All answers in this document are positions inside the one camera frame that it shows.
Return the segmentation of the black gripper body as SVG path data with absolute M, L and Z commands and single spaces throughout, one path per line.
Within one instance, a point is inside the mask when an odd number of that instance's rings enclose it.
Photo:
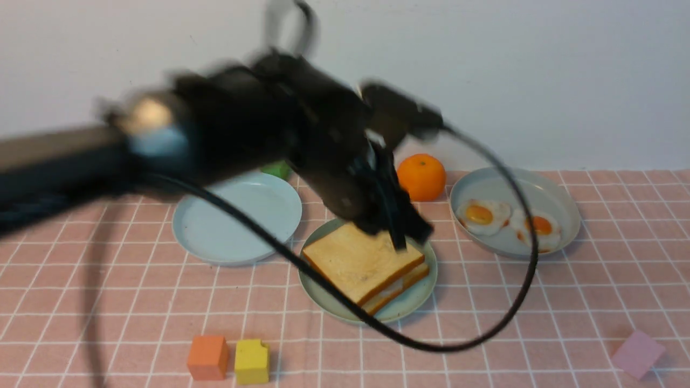
M 296 174 L 338 218 L 370 236 L 387 233 L 397 251 L 407 238 L 423 245 L 434 231 L 402 189 L 394 155 L 377 143 L 350 158 L 337 147 L 312 148 L 296 159 Z

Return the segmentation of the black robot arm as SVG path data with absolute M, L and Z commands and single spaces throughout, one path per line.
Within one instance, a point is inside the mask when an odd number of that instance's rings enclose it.
M 397 248 L 433 233 L 399 184 L 392 152 L 367 138 L 373 110 L 305 59 L 181 74 L 103 123 L 2 142 L 2 235 L 165 175 L 211 186 L 285 161 L 338 218 Z

